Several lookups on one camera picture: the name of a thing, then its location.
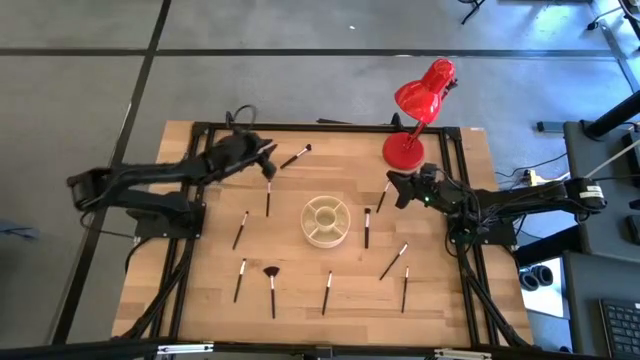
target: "desk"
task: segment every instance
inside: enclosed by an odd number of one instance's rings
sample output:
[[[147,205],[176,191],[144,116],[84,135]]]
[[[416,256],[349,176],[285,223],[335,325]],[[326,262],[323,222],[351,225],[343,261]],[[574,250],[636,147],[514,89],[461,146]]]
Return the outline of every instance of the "desk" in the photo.
[[[637,286],[640,265],[576,253],[566,253],[563,264],[573,350],[580,354],[609,356],[598,300],[640,299],[640,287]]]
[[[598,165],[624,148],[621,138],[627,130],[614,129],[602,136],[602,141],[589,139],[577,122],[564,124],[565,144],[571,176],[588,174]],[[602,168],[594,177],[629,175],[626,156],[621,156]],[[640,198],[640,189],[629,179],[600,182],[607,207],[586,221],[531,245],[523,246],[516,254],[522,266],[562,255],[565,250],[584,252],[624,261],[640,262],[640,246],[630,241],[626,226],[627,215],[637,214],[629,208],[629,201]]]
[[[158,162],[182,158],[190,122],[169,121]],[[272,182],[270,217],[265,217],[266,180],[249,168],[222,185],[206,187],[208,210],[202,237],[196,242],[179,338],[252,343],[384,346],[469,346],[469,335],[455,259],[444,250],[444,217],[412,202],[393,206],[390,189],[380,214],[372,214],[370,248],[363,248],[364,208],[375,209],[386,184],[388,166],[382,143],[388,134],[258,131],[278,148],[282,164],[305,144],[305,154]],[[216,132],[216,138],[223,136]],[[484,131],[463,129],[471,183],[495,189],[493,166]],[[421,135],[425,161],[441,164],[437,136]],[[176,186],[153,186],[166,192]],[[300,228],[300,212],[319,195],[340,198],[351,213],[344,242],[334,249],[309,245]],[[236,251],[231,246],[243,214],[249,211]],[[402,247],[406,253],[389,274],[378,278]],[[506,319],[531,342],[517,273],[501,247],[485,246],[485,262],[494,301]],[[133,256],[114,322],[113,334],[126,331],[158,290],[166,240],[150,241]],[[233,303],[242,258],[247,258],[238,303]],[[281,268],[276,278],[277,318],[271,319],[266,266]],[[407,310],[400,313],[405,266],[410,266]],[[329,270],[333,271],[327,313],[320,310]],[[172,309],[167,306],[167,314]],[[475,301],[481,339],[486,342],[482,307]],[[167,321],[162,334],[166,334]]]

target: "round container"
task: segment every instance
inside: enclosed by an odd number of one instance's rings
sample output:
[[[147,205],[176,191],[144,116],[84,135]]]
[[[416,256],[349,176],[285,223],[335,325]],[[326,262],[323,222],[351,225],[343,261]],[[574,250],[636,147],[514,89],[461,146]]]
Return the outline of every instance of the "round container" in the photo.
[[[342,201],[332,196],[318,196],[302,209],[300,224],[311,245],[329,249],[347,236],[351,216]]]

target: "wooden tabletop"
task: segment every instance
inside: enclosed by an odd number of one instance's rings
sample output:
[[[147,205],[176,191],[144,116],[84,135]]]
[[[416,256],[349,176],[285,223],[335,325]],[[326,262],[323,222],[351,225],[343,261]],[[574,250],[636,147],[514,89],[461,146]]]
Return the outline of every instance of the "wooden tabletop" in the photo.
[[[167,122],[158,162],[179,161],[191,122]],[[216,133],[216,139],[226,131]],[[457,262],[444,249],[445,218],[413,201],[395,208],[381,155],[386,134],[258,131],[274,139],[272,161],[280,165],[304,145],[301,156],[272,182],[270,216],[265,216],[267,183],[255,166],[205,190],[207,214],[196,243],[179,337],[185,340],[386,346],[469,346]],[[462,129],[465,157],[475,188],[496,189],[493,166],[482,129]],[[442,163],[437,136],[421,135],[425,161]],[[452,144],[450,153],[455,156]],[[177,185],[156,185],[167,192]],[[311,199],[329,195],[342,200],[351,215],[345,240],[319,249],[304,238],[300,214]],[[370,247],[364,249],[364,208],[373,209]],[[236,250],[232,244],[249,211]],[[380,275],[407,242],[408,248],[383,280]],[[113,334],[129,329],[155,296],[167,240],[153,240],[131,259]],[[531,341],[517,273],[502,248],[484,246],[492,298],[509,323]],[[233,303],[242,259],[247,259],[238,302]],[[271,318],[267,266],[280,267],[275,279],[277,317]],[[410,276],[405,313],[401,313],[405,268]],[[329,271],[333,281],[327,311],[321,315]],[[169,316],[172,300],[164,319]],[[475,299],[481,339],[486,326]],[[168,321],[163,323],[167,333]]]

